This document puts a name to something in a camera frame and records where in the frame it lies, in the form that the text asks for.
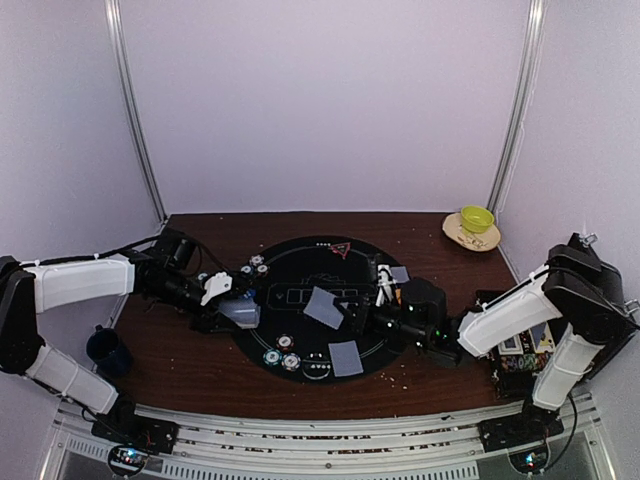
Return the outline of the grey card deck box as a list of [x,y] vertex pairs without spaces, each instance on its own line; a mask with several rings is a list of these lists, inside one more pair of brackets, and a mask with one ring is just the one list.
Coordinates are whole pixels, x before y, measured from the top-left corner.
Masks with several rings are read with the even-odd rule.
[[241,329],[255,329],[260,324],[261,307],[253,298],[223,300],[218,310]]

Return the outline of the red triangular dealer marker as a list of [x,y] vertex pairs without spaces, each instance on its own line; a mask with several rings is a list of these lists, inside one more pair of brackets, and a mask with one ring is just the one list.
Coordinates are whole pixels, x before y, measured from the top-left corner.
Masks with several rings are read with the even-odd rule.
[[350,242],[342,242],[342,243],[335,243],[335,244],[331,244],[330,245],[330,250],[339,255],[342,259],[345,259],[349,253],[349,251],[351,250],[351,243]]

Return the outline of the dark red chip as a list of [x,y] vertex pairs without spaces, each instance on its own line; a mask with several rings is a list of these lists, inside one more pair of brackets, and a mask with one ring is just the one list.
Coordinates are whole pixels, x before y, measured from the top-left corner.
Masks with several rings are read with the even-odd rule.
[[256,275],[262,277],[268,274],[269,267],[267,265],[259,265],[256,267]]

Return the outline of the blue orange ten chip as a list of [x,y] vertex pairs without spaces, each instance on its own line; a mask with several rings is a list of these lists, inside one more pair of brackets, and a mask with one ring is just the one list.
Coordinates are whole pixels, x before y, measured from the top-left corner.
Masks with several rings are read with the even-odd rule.
[[258,267],[262,265],[264,262],[264,257],[262,255],[254,255],[250,258],[250,264],[254,267]]

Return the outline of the black white chip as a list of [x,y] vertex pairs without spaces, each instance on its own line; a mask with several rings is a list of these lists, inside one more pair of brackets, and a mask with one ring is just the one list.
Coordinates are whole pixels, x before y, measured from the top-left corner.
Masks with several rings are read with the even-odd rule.
[[287,334],[279,335],[276,338],[276,348],[281,352],[288,352],[294,346],[294,338]]

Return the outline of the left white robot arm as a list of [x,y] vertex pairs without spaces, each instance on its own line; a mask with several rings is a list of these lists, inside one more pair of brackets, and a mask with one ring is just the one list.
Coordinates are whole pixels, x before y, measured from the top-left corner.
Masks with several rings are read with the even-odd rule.
[[220,260],[214,273],[187,275],[194,253],[211,258],[195,238],[170,228],[161,234],[103,253],[20,262],[1,259],[1,370],[26,377],[87,410],[105,415],[106,429],[123,444],[144,433],[122,393],[38,332],[39,314],[103,297],[141,295],[192,316],[201,333],[255,329],[260,308],[250,291],[264,264],[232,271]]

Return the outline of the beige plate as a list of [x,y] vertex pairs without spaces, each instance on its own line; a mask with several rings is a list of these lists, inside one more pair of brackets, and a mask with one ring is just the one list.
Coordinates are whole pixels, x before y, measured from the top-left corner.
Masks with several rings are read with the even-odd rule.
[[447,238],[459,246],[473,252],[489,252],[498,247],[502,236],[500,230],[492,225],[483,233],[466,230],[458,212],[449,214],[442,222],[442,231]]

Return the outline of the green plastic bowl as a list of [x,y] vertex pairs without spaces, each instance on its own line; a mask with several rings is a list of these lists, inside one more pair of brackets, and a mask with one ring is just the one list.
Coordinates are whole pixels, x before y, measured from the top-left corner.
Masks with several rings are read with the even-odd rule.
[[471,233],[484,233],[494,225],[491,211],[477,205],[467,205],[460,210],[461,226]]

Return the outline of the playing card deck in case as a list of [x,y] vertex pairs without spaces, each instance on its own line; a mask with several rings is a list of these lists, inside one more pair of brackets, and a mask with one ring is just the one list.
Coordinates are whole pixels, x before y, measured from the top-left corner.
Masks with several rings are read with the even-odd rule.
[[524,349],[522,347],[520,337],[515,335],[502,341],[498,345],[498,352],[501,356],[522,355],[524,353]]

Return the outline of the poker chips row in case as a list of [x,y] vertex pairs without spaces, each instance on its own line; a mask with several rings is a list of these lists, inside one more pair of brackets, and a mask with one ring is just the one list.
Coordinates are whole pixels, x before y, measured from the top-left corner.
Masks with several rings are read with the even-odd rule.
[[539,372],[550,358],[548,353],[504,355],[500,357],[500,366],[505,373]]

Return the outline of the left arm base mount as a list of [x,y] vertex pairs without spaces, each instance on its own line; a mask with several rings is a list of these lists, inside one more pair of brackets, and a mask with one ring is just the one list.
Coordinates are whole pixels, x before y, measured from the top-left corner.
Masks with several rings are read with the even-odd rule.
[[114,406],[107,414],[97,414],[91,433],[153,455],[171,454],[178,437],[179,425],[138,415],[133,404],[122,404]]

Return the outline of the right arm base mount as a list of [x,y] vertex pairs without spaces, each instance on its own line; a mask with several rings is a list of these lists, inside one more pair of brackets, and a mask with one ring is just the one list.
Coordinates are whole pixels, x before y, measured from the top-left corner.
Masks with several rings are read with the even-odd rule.
[[537,407],[531,400],[523,403],[519,413],[483,420],[478,424],[485,452],[510,449],[532,442],[542,442],[564,432],[558,410]]

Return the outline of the left aluminium frame post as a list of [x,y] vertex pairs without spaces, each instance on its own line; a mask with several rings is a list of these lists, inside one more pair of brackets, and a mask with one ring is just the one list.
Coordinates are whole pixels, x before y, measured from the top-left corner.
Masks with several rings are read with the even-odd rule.
[[167,221],[168,215],[161,198],[156,176],[149,157],[148,147],[134,92],[134,83],[131,76],[125,32],[122,23],[121,3],[117,0],[106,0],[104,4],[108,32],[119,75],[120,87],[134,151],[141,170],[143,183],[151,200],[155,215],[158,222],[163,224]]

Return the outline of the aluminium frame post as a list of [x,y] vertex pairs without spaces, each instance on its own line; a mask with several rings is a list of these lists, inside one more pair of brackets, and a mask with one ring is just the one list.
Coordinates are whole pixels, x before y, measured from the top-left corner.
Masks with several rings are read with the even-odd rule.
[[531,0],[529,2],[511,113],[487,203],[487,208],[495,218],[499,217],[500,212],[504,208],[511,179],[515,171],[520,142],[524,135],[524,120],[533,96],[534,83],[539,67],[547,7],[547,1]]
[[167,221],[168,215],[161,198],[156,176],[149,157],[148,147],[134,92],[134,83],[131,76],[125,32],[122,23],[121,3],[117,0],[106,0],[104,4],[108,32],[119,75],[120,87],[134,151],[141,170],[143,183],[151,200],[155,215],[158,222],[163,224]]

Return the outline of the right aluminium frame post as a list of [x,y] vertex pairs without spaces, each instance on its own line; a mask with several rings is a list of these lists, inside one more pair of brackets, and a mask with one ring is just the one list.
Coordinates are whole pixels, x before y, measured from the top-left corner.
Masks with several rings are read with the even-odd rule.
[[495,218],[499,217],[500,212],[504,208],[511,179],[515,171],[520,142],[524,135],[524,120],[533,96],[534,83],[539,67],[547,7],[547,1],[531,0],[529,2],[511,113],[487,203],[487,208]]

